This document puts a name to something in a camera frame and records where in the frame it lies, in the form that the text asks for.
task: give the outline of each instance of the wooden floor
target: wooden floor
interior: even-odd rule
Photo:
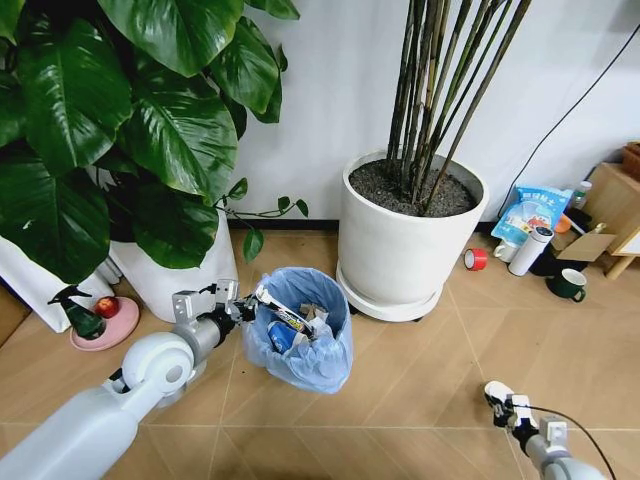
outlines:
[[[240,251],[243,232],[232,232]],[[474,236],[470,244],[495,241]],[[331,275],[337,236],[268,232],[243,292],[266,272],[312,266]],[[581,304],[543,280],[456,266],[419,323],[353,317],[355,360],[337,395],[290,387],[249,364],[235,331],[180,402],[145,419],[112,479],[535,479],[514,441],[491,425],[483,384],[499,379],[534,404],[582,421],[618,478],[640,478],[640,266],[615,282],[588,269]],[[75,392],[100,384],[135,339],[170,325],[145,312],[132,338],[102,353],[70,347],[29,317],[0,349],[0,454]],[[579,431],[575,456],[604,471]]]

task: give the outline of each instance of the black cable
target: black cable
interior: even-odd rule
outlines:
[[[567,110],[567,113],[565,113],[562,116],[562,118],[556,122],[556,124],[551,128],[551,130],[549,130],[547,132],[547,134],[544,137],[542,137],[542,140],[540,140],[538,145],[536,145],[536,148],[533,149],[533,152],[531,152],[531,155],[529,155],[529,158],[527,159],[527,161],[524,163],[524,165],[520,169],[520,172],[518,172],[518,175],[515,176],[515,178],[513,179],[513,182],[511,182],[511,185],[509,185],[509,190],[507,191],[507,195],[504,197],[504,201],[502,202],[502,205],[500,205],[500,209],[498,210],[498,217],[500,217],[500,214],[502,213],[502,209],[504,208],[505,204],[507,203],[507,200],[509,199],[509,195],[511,194],[511,189],[513,188],[513,186],[518,181],[518,178],[520,178],[520,175],[522,175],[522,173],[525,171],[525,169],[529,166],[529,163],[531,162],[531,159],[536,154],[538,149],[542,146],[542,144],[545,142],[545,140],[547,138],[549,138],[549,136],[556,130],[556,128],[558,128],[560,126],[560,124],[562,122],[564,122],[564,119],[567,118],[569,116],[569,114],[571,114],[571,112],[573,112],[573,110],[575,110],[575,108],[578,105],[580,105],[582,100],[584,100],[585,97],[587,95],[589,95],[589,93],[591,93],[591,90],[593,90],[593,88],[598,84],[598,82],[600,82],[602,77],[604,77],[604,75],[609,71],[609,69],[613,66],[613,64],[616,63],[616,61],[618,60],[620,55],[622,55],[622,53],[626,50],[626,48],[629,45],[629,43],[631,43],[631,40],[633,40],[633,37],[635,37],[636,33],[638,33],[638,30],[640,30],[640,24],[638,24],[638,26],[635,28],[635,30],[631,33],[631,36],[627,39],[627,41],[624,43],[624,45],[622,46],[620,51],[618,51],[616,56],[613,57],[613,59],[609,62],[609,64],[602,71],[602,73],[600,75],[598,75],[598,78],[596,78],[595,82],[593,82],[591,84],[591,86],[587,89],[587,91],[584,92],[584,94],[578,99],[578,101],[576,103],[573,104],[573,106],[569,110]]]
[[[600,456],[602,457],[602,460],[607,466],[607,470],[609,470],[609,474],[611,475],[612,480],[616,480],[616,474],[613,473],[613,468],[611,467],[609,460],[607,460],[607,457],[605,456],[604,452],[600,448],[600,445],[598,445],[598,442],[596,442],[595,438],[593,438],[591,434],[587,431],[587,429],[584,428],[582,425],[580,425],[580,423],[576,419],[571,418],[569,415],[565,415],[562,412],[558,412],[557,410],[551,410],[550,408],[534,407],[531,405],[513,405],[513,406],[520,407],[520,408],[530,408],[531,410],[539,410],[541,412],[553,413],[554,415],[558,415],[560,417],[566,418],[570,422],[574,423],[578,428],[580,428],[580,430],[584,432],[584,434],[589,438],[589,440],[591,440],[591,443],[593,443],[593,446],[596,447],[596,450],[598,450],[598,453],[600,454]]]

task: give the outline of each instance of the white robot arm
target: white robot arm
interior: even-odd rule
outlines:
[[[529,397],[516,395],[505,384],[489,382],[485,398],[493,409],[493,423],[506,428],[540,473],[542,480],[605,480],[591,465],[571,456],[567,447],[567,423],[558,417],[533,418]]]
[[[77,394],[0,461],[0,478],[101,478],[129,448],[139,422],[177,401],[226,334],[255,318],[257,301],[238,301],[237,289],[234,280],[210,287],[215,305],[204,314],[196,313],[198,292],[174,294],[173,331],[134,343],[102,386]]]

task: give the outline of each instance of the white planter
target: white planter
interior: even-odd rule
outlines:
[[[371,153],[344,169],[336,277],[349,303],[361,312],[403,322],[418,319],[435,307],[487,206],[489,191],[471,170],[452,162],[448,172],[476,198],[474,209],[445,218],[394,213],[365,199],[349,184],[352,171],[384,157],[385,151]],[[442,161],[436,157],[434,167]]]
[[[198,268],[161,267],[136,243],[111,242],[109,256],[151,312],[171,323],[175,322],[172,294],[180,290],[200,290],[221,278],[238,279],[227,218],[223,212],[220,212],[216,241]]]
[[[69,328],[69,319],[62,307],[59,304],[47,305],[67,284],[31,261],[22,250],[4,238],[0,238],[0,276],[55,332]],[[100,297],[113,295],[113,290],[98,272],[91,274],[78,288],[92,296],[73,298],[87,308]]]

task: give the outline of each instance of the plastic bag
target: plastic bag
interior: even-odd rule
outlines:
[[[287,307],[298,311],[303,303],[315,303],[327,312],[333,335],[296,345],[285,354],[273,348],[267,327],[277,317],[264,307],[256,319],[242,325],[247,359],[291,385],[317,393],[336,393],[349,378],[353,364],[353,337],[349,305],[338,284],[313,268],[280,268],[265,275],[260,284]]]
[[[502,215],[491,235],[522,246],[536,227],[550,230],[556,226],[573,190],[552,187],[517,187],[518,202]]]

